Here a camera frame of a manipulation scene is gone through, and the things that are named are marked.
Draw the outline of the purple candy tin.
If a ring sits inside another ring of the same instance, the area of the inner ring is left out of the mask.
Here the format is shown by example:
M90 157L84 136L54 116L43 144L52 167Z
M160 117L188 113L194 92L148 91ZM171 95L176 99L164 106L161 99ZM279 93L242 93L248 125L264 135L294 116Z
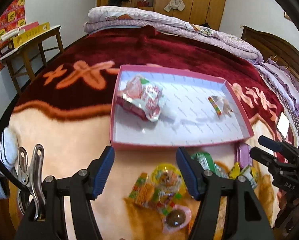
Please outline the purple candy tin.
M252 166L252 158L250 157L251 147L245 142L235 144L235 162L243 169L246 166Z

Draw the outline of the yellow candy packet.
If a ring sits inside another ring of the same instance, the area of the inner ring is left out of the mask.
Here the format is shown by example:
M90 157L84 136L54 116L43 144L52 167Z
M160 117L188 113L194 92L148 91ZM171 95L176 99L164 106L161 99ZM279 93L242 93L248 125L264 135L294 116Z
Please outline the yellow candy packet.
M251 187L253 189L257 187L258 172L256 171L256 168L246 165L246 167L241 170L240 175L245 176L248 181L250 181Z
M230 179L236 179L241 173L241 166L239 162L235 162L234 166L229 172Z

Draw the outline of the orange burger gummy packet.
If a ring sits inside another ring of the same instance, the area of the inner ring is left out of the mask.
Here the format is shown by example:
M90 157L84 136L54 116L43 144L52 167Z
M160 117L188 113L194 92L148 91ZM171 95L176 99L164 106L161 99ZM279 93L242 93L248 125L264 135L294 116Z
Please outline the orange burger gummy packet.
M154 184L149 180L148 174L143 172L137 178L128 199L137 206L148 207L154 193Z

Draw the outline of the clear rainbow candy packet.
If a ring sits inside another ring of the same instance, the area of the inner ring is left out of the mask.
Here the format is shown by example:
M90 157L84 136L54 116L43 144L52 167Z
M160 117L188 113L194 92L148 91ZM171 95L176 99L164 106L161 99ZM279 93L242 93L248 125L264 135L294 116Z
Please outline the clear rainbow candy packet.
M218 116L222 116L222 115L231 116L233 110L231 109L230 104L226 99L226 97L212 95L208 97L208 100Z

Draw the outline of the pink chocolate ball cup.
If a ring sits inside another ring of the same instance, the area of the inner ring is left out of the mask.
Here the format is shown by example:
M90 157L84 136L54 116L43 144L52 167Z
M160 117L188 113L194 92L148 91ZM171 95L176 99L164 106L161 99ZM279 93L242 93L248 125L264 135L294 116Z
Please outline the pink chocolate ball cup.
M192 218L190 208L175 204L174 208L162 219L162 233L175 233L185 228Z

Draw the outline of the yellow jelly cup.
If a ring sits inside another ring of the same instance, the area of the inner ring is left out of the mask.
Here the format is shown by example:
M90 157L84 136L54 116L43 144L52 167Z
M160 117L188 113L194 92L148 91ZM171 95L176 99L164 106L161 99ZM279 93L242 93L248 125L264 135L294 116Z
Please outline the yellow jelly cup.
M180 170L170 163L161 163L153 170L150 180L157 189L168 193L186 192L185 182Z

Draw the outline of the white red drink pouch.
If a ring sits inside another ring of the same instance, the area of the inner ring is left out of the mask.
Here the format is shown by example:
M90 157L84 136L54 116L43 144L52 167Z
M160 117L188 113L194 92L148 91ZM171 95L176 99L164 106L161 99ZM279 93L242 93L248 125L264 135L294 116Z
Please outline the white red drink pouch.
M116 103L145 121L158 121L165 106L163 88L137 74L117 92Z

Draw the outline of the white smartphone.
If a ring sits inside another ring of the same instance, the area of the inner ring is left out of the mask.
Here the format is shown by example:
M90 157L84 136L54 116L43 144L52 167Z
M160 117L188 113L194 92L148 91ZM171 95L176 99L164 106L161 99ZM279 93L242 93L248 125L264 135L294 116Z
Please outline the white smartphone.
M289 119L282 112L278 118L276 128L284 140L287 138L289 125L290 125Z

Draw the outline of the purple ruffled pillow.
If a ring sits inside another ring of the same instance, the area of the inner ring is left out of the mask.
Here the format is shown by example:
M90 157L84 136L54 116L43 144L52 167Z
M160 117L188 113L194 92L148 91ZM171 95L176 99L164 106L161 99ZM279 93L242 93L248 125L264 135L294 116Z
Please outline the purple ruffled pillow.
M299 146L299 81L290 71L272 60L256 61L253 65L283 105L284 113L292 126L295 143Z

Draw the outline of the wooden headboard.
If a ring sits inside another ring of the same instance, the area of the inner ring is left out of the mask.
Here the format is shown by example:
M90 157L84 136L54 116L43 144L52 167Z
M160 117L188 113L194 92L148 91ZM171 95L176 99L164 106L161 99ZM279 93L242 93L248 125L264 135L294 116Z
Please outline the wooden headboard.
M258 49L264 60L271 59L299 81L299 51L284 39L263 31L243 26L241 39Z

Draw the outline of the pink shallow cardboard box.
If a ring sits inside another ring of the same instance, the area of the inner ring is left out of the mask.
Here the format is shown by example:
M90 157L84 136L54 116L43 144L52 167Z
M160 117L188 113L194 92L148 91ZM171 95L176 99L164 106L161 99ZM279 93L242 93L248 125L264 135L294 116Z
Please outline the pink shallow cardboard box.
M254 135L247 114L228 81L184 69L122 65L114 92L137 74L160 85L166 99L158 121L150 122L125 111L113 96L110 142L116 149L175 148L226 144ZM231 116L218 116L208 97L224 96Z

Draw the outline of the wooden side table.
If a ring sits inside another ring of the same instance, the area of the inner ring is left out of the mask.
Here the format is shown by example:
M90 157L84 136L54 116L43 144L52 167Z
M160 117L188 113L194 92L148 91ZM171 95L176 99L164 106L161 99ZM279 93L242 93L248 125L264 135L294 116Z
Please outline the wooden side table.
M18 94L22 93L17 81L18 77L28 76L30 81L35 79L35 74L31 65L32 60L40 56L43 66L46 67L47 60L45 57L45 52L59 50L60 54L64 53L60 29L61 25L54 25L36 36L31 36L30 39L23 42L19 47L14 48L4 56L0 57L0 62L7 66L11 80ZM42 42L51 37L56 38L57 46L44 49ZM17 57L22 59L23 65L18 70L14 70L12 61Z

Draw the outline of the yellow flat box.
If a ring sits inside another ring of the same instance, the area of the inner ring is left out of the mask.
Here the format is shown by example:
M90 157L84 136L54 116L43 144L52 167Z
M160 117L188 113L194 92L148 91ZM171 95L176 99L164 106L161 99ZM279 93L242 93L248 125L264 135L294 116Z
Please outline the yellow flat box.
M14 48L18 48L30 39L41 35L50 29L50 22L43 23L26 31L20 31L18 36L12 39Z

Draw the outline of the beige cloth on wardrobe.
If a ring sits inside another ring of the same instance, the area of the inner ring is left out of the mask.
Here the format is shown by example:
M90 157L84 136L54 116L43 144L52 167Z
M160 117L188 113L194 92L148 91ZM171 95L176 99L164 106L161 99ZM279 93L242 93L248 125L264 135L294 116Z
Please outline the beige cloth on wardrobe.
M185 3L183 0L170 0L169 3L164 7L164 10L166 12L170 12L172 9L182 12L185 9Z

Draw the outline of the red yellow patterned box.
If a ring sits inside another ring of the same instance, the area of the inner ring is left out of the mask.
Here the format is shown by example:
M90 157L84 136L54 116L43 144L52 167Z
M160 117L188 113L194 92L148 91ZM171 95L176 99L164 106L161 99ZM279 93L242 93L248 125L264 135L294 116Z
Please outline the red yellow patterned box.
M0 48L5 44L1 36L22 25L25 25L25 0L14 0L0 16Z

